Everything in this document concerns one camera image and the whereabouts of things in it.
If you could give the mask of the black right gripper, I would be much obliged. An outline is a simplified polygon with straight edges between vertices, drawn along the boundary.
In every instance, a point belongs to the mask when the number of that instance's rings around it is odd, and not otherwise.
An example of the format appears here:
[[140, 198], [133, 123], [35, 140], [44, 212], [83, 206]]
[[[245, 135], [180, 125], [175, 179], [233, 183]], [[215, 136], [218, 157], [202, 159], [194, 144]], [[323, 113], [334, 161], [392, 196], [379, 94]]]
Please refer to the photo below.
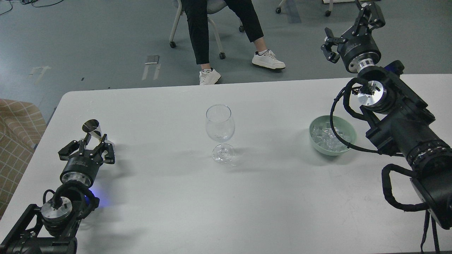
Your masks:
[[[355, 4], [359, 13], [353, 24], [353, 34], [345, 33], [335, 37], [330, 28], [325, 28], [325, 43], [321, 45], [326, 60], [335, 64], [341, 57], [349, 73], [360, 72], [362, 68], [358, 63], [364, 59], [371, 59], [373, 64], [380, 61], [381, 52], [375, 43], [372, 31], [386, 25], [381, 8], [375, 2], [355, 1]], [[333, 46], [338, 46], [338, 53], [332, 50]]]

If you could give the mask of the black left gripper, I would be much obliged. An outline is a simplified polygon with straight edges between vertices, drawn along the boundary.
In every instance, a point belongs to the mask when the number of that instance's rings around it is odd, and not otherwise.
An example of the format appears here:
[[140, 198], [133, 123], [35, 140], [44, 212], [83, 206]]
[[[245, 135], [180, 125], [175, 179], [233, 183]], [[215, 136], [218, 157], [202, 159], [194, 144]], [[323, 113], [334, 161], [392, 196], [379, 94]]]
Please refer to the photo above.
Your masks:
[[115, 163], [114, 143], [106, 135], [92, 151], [85, 151], [86, 145], [86, 140], [73, 140], [58, 151], [59, 159], [67, 161], [60, 175], [61, 183], [76, 180], [92, 187], [100, 166]]

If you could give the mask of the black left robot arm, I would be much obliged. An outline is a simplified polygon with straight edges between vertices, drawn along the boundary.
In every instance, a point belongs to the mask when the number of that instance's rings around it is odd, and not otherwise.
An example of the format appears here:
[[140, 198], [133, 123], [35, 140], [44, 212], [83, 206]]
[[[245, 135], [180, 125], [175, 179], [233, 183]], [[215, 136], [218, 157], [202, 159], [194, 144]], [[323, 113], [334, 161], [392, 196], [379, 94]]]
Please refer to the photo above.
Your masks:
[[2, 254], [75, 254], [81, 221], [99, 207], [100, 199], [90, 190], [100, 166], [114, 164], [114, 146], [106, 134], [92, 150], [90, 135], [62, 148], [66, 161], [56, 190], [43, 194], [43, 204], [29, 204], [1, 243]]

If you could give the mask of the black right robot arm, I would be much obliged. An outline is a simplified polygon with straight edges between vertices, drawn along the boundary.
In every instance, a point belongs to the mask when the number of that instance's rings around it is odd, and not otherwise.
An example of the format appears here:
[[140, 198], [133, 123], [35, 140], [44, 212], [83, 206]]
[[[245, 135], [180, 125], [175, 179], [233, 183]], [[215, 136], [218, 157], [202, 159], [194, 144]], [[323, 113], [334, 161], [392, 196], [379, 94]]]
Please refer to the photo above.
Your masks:
[[[452, 152], [451, 147], [429, 127], [435, 121], [427, 103], [420, 98], [400, 76], [404, 65], [396, 60], [385, 67], [377, 66], [381, 53], [372, 31], [382, 28], [386, 22], [381, 8], [373, 1], [355, 1], [359, 10], [353, 25], [340, 37], [325, 29], [325, 43], [321, 50], [332, 63], [342, 60], [346, 71], [357, 74], [334, 99], [329, 114], [334, 128], [334, 110], [340, 99], [344, 109], [353, 118], [365, 121], [370, 129], [366, 138], [375, 150], [355, 146], [338, 134], [335, 136], [347, 148], [380, 155], [405, 157], [409, 169], [395, 164], [386, 165], [381, 171], [382, 191], [385, 200], [404, 212], [425, 211], [423, 236], [420, 247], [426, 241], [428, 228], [432, 228], [435, 253], [441, 253], [436, 227], [451, 229]], [[408, 176], [420, 204], [401, 204], [392, 193], [390, 173]]]

